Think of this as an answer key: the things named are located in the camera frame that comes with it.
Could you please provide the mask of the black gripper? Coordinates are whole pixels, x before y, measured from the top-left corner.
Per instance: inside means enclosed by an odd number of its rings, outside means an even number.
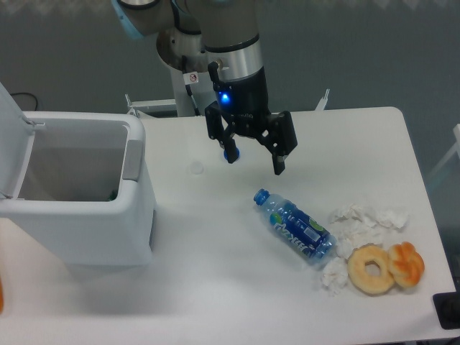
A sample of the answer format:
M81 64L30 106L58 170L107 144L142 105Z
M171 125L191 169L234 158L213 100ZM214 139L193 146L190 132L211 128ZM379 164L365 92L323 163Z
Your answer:
M216 96L205 108L209 138L217 140L229 154L237 148L235 134L259 139L272 155L274 174L280 175L286 157L298 145L291 113L270 114L263 68L246 78L224 81L219 78L218 67L216 61L208 64Z

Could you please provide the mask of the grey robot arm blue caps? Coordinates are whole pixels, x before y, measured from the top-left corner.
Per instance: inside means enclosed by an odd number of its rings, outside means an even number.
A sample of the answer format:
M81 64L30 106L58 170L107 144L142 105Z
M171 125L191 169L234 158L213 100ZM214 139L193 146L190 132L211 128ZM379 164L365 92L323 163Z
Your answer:
M274 173L296 148L289 111L269 110L254 1L113 1L124 29L135 37L167 38L168 65L182 73L207 70L215 99L203 110L208 135L233 163L234 135L257 140L271 155Z

